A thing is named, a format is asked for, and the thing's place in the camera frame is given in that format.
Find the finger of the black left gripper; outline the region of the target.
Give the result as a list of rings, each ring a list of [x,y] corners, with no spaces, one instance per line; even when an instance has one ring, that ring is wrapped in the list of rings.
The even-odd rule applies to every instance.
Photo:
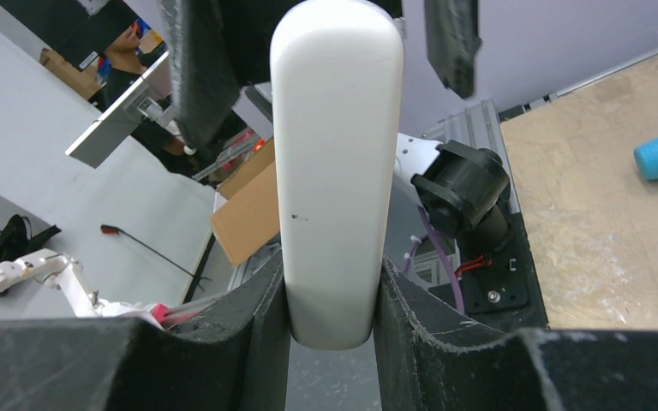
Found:
[[[428,61],[444,88],[460,98],[476,91],[476,55],[482,46],[477,0],[424,2]]]
[[[172,102],[188,145],[215,146],[217,133],[248,85],[241,49],[249,1],[163,1]]]

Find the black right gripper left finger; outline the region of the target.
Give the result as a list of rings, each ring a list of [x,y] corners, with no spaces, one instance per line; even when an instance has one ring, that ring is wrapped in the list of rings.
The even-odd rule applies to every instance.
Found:
[[[170,331],[137,318],[0,321],[0,410],[281,410],[283,264]]]

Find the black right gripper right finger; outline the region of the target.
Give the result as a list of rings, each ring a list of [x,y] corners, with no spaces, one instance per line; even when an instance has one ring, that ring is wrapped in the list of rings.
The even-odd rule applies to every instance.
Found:
[[[389,259],[373,334],[385,410],[658,410],[658,331],[504,333]]]

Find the white stapler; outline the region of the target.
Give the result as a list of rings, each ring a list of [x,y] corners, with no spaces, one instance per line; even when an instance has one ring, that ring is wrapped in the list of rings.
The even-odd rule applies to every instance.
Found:
[[[290,328],[346,350],[371,333],[404,72],[392,18],[369,1],[304,1],[270,48],[278,215]]]

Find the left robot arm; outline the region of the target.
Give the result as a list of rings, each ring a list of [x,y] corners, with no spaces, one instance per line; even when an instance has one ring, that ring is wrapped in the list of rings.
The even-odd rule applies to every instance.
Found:
[[[331,91],[349,78],[347,52],[372,40],[362,57],[377,61],[400,40],[398,1],[163,1],[170,52],[171,101],[188,146],[213,163],[227,141],[227,124],[240,91],[275,81],[279,46],[306,43],[312,85]],[[488,149],[458,143],[436,146],[426,171],[410,171],[409,186],[440,232],[467,241],[495,207],[510,178]]]

